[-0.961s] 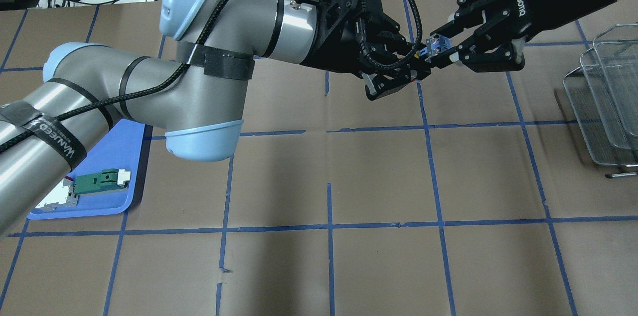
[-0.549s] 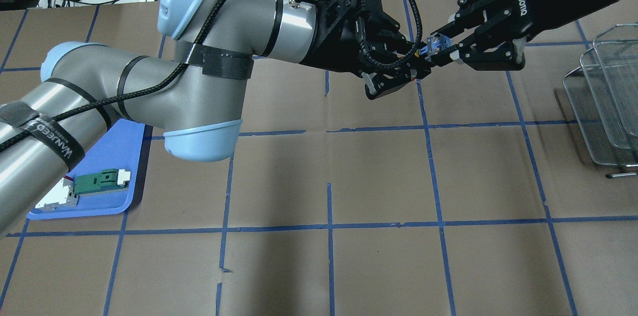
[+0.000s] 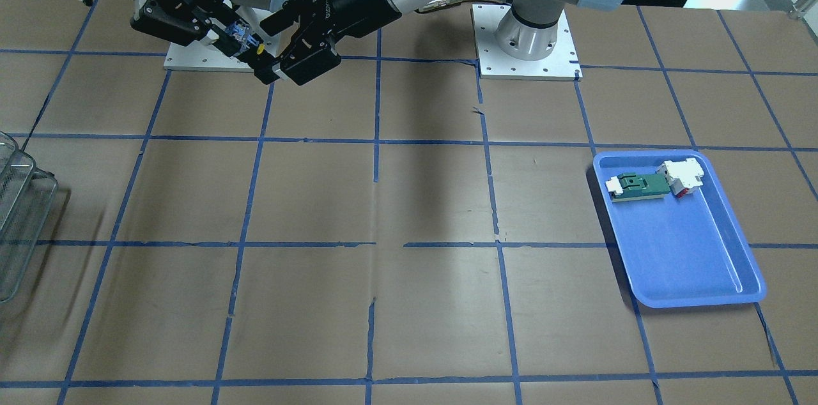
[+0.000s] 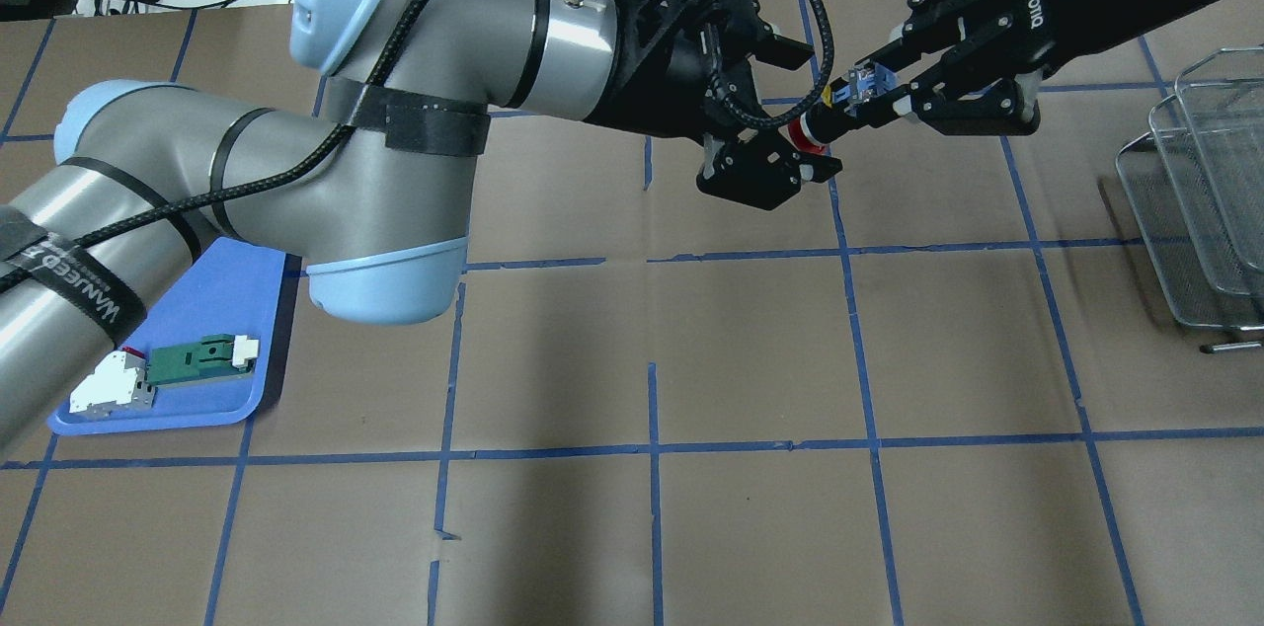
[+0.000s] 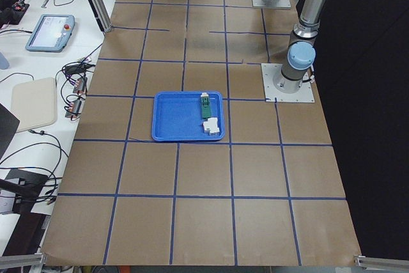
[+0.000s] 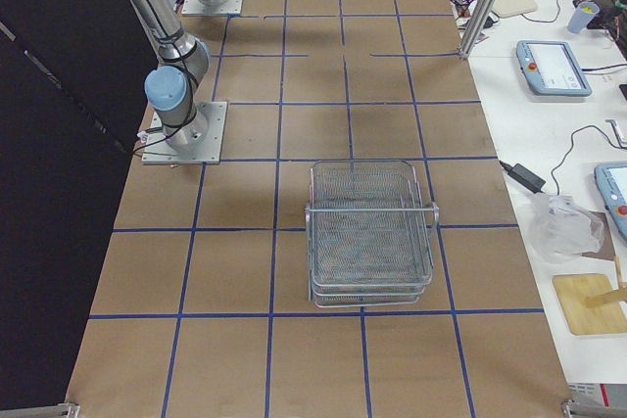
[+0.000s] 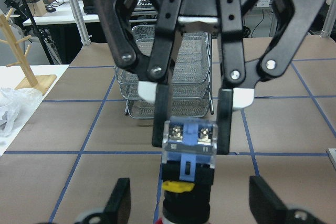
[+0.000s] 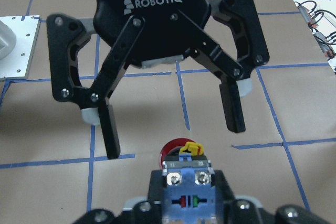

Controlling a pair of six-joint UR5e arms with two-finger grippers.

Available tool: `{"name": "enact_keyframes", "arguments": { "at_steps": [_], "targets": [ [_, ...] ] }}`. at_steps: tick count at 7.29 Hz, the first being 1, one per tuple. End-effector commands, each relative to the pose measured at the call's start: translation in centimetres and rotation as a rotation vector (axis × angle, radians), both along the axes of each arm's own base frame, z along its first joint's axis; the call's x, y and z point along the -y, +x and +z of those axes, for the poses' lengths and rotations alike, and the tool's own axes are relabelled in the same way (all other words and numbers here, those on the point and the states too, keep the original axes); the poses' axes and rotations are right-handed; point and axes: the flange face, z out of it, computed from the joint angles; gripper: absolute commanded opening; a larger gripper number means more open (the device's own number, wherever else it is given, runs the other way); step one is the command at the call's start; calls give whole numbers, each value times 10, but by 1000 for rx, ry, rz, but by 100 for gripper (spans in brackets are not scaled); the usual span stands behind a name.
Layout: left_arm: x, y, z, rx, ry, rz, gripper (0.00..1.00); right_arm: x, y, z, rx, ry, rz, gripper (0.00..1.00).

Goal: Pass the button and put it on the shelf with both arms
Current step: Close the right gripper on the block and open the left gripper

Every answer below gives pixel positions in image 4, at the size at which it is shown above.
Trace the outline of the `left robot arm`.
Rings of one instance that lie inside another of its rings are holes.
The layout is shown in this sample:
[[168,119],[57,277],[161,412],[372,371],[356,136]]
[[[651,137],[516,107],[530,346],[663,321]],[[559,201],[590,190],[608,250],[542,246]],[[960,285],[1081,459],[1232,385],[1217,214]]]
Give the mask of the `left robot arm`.
[[289,54],[319,118],[181,83],[75,96],[57,164],[3,206],[3,451],[20,444],[217,238],[300,255],[313,302],[367,324],[446,311],[468,253],[490,107],[702,145],[702,193],[774,210],[841,171],[751,63],[813,47],[755,0],[295,0]]

